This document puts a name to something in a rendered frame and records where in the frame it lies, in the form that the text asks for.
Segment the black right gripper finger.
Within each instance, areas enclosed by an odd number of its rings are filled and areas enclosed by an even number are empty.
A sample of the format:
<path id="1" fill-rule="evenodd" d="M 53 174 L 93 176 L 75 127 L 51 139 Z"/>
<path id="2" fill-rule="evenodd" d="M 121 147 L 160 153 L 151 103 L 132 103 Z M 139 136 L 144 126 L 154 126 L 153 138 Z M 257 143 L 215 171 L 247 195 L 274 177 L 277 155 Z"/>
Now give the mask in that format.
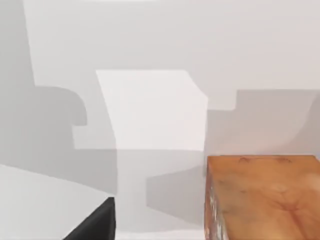
<path id="1" fill-rule="evenodd" d="M 115 198 L 108 197 L 62 240 L 115 240 Z"/>

